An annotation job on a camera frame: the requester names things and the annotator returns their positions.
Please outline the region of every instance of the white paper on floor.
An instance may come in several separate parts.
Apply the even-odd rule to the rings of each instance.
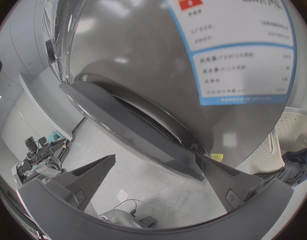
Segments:
[[[117,195],[117,199],[122,203],[127,198],[128,198],[128,194],[123,189],[121,189],[119,194]]]

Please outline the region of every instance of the cable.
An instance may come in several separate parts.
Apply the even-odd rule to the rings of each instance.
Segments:
[[[119,205],[122,205],[124,202],[129,201],[129,200],[133,200],[135,202],[135,210],[137,210],[137,203],[135,199],[126,199],[125,201],[121,202],[120,204],[118,204],[117,206],[113,207],[112,209],[117,208]]]

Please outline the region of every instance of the teal object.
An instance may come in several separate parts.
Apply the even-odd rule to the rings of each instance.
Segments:
[[[65,138],[59,131],[56,131],[56,132],[52,131],[52,133],[50,134],[49,138],[47,139],[47,142],[48,143],[55,142],[59,138],[66,139],[66,141],[67,141],[67,138]]]

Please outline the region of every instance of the washing machine drum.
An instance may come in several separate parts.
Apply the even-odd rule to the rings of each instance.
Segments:
[[[158,163],[171,152],[168,141],[241,164],[281,116],[303,56],[296,46],[307,45],[296,43],[295,34],[307,40],[307,29],[288,0],[86,0],[80,7],[68,21],[66,78],[77,91],[69,96],[112,138]]]

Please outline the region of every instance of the energy label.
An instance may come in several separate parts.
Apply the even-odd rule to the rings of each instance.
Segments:
[[[283,103],[295,73],[282,0],[163,0],[183,38],[201,105]]]

